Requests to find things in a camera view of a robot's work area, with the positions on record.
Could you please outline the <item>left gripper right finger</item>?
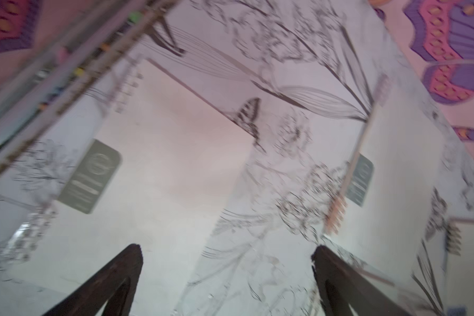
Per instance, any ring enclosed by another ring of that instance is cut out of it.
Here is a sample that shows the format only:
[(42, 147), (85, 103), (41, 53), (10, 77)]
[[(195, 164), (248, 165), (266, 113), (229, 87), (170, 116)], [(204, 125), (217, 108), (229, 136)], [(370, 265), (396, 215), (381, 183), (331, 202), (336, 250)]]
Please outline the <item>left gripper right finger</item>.
[(326, 315), (408, 315), (326, 246), (312, 254), (312, 269)]

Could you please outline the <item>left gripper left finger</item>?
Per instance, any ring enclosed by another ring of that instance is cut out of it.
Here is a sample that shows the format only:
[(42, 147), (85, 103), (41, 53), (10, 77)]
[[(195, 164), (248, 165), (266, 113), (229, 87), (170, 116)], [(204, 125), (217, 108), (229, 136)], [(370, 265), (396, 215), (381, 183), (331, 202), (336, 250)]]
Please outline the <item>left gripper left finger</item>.
[(142, 249), (130, 244), (46, 315), (129, 315), (144, 264)]

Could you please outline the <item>CAMP spiral notebook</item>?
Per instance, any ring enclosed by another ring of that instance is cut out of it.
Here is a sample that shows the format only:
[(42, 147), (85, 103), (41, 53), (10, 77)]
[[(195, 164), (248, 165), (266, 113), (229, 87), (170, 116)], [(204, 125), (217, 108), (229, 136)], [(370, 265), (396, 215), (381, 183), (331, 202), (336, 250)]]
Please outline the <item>CAMP spiral notebook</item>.
[(474, 315), (474, 221), (453, 219), (446, 234), (446, 315)]

